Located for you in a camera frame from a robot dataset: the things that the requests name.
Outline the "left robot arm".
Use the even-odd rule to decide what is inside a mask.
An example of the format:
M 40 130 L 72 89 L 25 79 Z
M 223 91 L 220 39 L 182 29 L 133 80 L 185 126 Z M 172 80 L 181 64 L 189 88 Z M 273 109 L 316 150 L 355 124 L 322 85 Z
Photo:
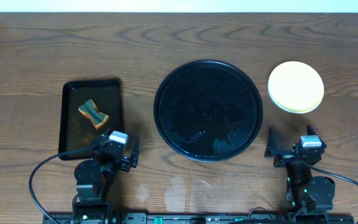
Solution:
M 91 143 L 92 158 L 77 165 L 74 176 L 78 194 L 73 199 L 70 223 L 122 223 L 122 215 L 108 202 L 117 173 L 129 172 L 139 161 L 139 138 L 129 157 L 124 155 L 126 138 L 102 135 Z

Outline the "orange green sponge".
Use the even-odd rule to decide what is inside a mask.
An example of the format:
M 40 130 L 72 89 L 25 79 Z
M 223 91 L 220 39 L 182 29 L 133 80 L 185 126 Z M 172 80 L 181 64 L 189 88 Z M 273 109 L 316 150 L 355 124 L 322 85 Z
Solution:
M 87 119 L 89 119 L 95 129 L 99 129 L 104 126 L 109 119 L 109 115 L 100 112 L 96 103 L 89 99 L 78 107 L 78 111 Z

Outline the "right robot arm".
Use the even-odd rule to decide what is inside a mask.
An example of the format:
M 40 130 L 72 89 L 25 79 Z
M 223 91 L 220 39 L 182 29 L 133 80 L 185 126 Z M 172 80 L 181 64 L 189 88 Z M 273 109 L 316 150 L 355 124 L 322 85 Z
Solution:
M 273 159 L 275 168 L 287 170 L 287 201 L 293 210 L 287 215 L 292 222 L 307 219 L 325 219 L 326 212 L 333 209 L 335 182 L 329 177 L 313 176 L 313 166 L 321 160 L 326 144 L 307 126 L 307 134 L 289 150 L 278 148 L 273 128 L 268 131 L 265 157 Z

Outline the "yellow plate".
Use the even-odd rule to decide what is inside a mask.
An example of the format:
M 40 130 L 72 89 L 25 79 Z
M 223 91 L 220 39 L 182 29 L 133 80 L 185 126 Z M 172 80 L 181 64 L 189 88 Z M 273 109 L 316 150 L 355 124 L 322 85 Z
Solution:
M 324 83 L 311 66 L 297 61 L 283 62 L 271 72 L 267 89 L 282 106 L 306 110 L 322 102 Z

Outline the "light blue plate back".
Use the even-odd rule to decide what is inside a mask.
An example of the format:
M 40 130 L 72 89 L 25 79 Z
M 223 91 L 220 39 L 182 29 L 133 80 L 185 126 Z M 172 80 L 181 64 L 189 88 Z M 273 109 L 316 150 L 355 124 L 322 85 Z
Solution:
M 288 109 L 288 108 L 282 106 L 272 95 L 269 95 L 269 97 L 270 97 L 271 101 L 274 102 L 274 104 L 276 106 L 278 106 L 280 109 L 282 109 L 282 110 L 284 110 L 286 112 L 289 112 L 289 113 L 293 113 L 293 114 L 309 113 L 309 112 L 315 110 L 319 106 L 319 104 L 318 104 L 318 105 L 313 105 L 311 108 L 308 108 L 306 110 L 291 110 L 291 109 Z

